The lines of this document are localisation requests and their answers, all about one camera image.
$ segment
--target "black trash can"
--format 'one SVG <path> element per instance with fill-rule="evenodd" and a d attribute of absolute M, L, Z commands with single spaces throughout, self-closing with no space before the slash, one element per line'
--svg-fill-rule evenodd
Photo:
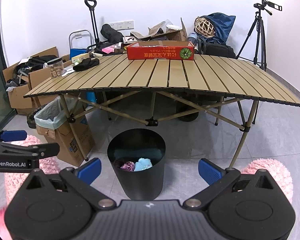
<path fill-rule="evenodd" d="M 156 132 L 148 129 L 131 129 L 118 134 L 108 146 L 108 158 L 117 178 L 132 200 L 154 200 L 163 186 L 164 157 L 166 144 Z M 137 162 L 139 158 L 150 159 L 152 167 L 143 171 L 124 171 L 114 161 L 128 158 Z"/>

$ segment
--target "white logo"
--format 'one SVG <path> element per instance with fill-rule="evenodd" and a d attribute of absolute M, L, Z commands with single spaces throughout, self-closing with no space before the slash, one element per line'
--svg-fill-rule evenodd
<path fill-rule="evenodd" d="M 5 167 L 26 167 L 26 163 L 10 163 L 10 162 L 0 162 L 0 166 Z"/>
<path fill-rule="evenodd" d="M 146 207 L 147 207 L 147 208 L 151 208 L 151 207 L 153 207 L 153 206 L 155 206 L 155 205 L 154 205 L 153 203 L 151 203 L 151 202 L 149 202 L 149 203 L 146 204 Z"/>

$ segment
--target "jar lid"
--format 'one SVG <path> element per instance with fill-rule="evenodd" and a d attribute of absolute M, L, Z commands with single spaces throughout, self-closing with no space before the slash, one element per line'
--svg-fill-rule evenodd
<path fill-rule="evenodd" d="M 47 62 L 47 64 L 48 64 L 48 65 L 52 65 L 52 64 L 55 64 L 55 63 L 57 63 L 57 62 L 59 62 L 59 61 L 62 61 L 62 58 L 61 58 L 61 57 L 55 58 L 55 59 L 53 59 L 53 60 L 50 60 L 50 61 Z"/>

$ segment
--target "folding table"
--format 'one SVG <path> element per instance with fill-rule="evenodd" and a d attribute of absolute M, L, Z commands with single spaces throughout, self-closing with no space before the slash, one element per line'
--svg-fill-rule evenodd
<path fill-rule="evenodd" d="M 103 92 L 105 102 L 95 104 L 80 98 L 80 93 L 87 91 Z M 120 91 L 122 95 L 107 100 L 105 93 L 107 91 Z M 141 91 L 152 92 L 150 114 L 147 119 L 136 118 L 109 107 L 111 103 Z M 199 106 L 176 95 L 179 92 L 213 95 L 219 98 L 219 102 L 208 106 Z M 173 98 L 194 109 L 154 119 L 156 93 Z M 290 90 L 252 63 L 208 55 L 194 55 L 194 60 L 128 60 L 125 54 L 106 56 L 100 58 L 100 64 L 96 67 L 74 72 L 64 77 L 47 79 L 29 91 L 24 97 L 56 94 L 60 95 L 62 106 L 66 111 L 68 122 L 81 152 L 83 152 L 82 146 L 73 129 L 73 122 L 75 122 L 75 119 L 94 110 L 103 109 L 146 126 L 157 126 L 164 120 L 203 111 L 216 117 L 216 124 L 221 119 L 243 132 L 230 167 L 234 165 L 240 153 L 259 101 L 300 107 L 300 100 Z M 67 108 L 65 95 L 89 103 L 93 108 L 74 116 L 70 114 Z M 253 100 L 247 120 L 245 120 L 240 103 L 243 99 Z M 234 102 L 238 104 L 242 124 L 238 124 L 220 114 L 223 105 Z M 218 108 L 217 113 L 210 110 L 215 107 Z"/>

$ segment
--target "pink fluffy slipper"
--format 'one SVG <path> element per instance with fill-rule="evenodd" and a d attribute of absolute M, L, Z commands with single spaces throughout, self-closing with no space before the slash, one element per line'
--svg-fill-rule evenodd
<path fill-rule="evenodd" d="M 12 144 L 29 146 L 42 144 L 42 142 L 33 135 L 28 135 L 24 141 L 14 141 Z M 46 174 L 59 173 L 60 168 L 56 157 L 50 157 L 39 161 L 40 169 Z M 15 193 L 27 178 L 28 173 L 5 173 L 4 182 L 6 188 L 7 204 L 10 203 Z M 0 237 L 2 240 L 11 240 L 11 236 L 4 223 L 4 213 L 6 208 L 0 210 Z"/>
<path fill-rule="evenodd" d="M 269 171 L 287 199 L 292 203 L 293 184 L 288 169 L 281 162 L 274 159 L 257 159 L 244 168 L 241 173 L 255 174 L 258 169 L 266 169 Z"/>

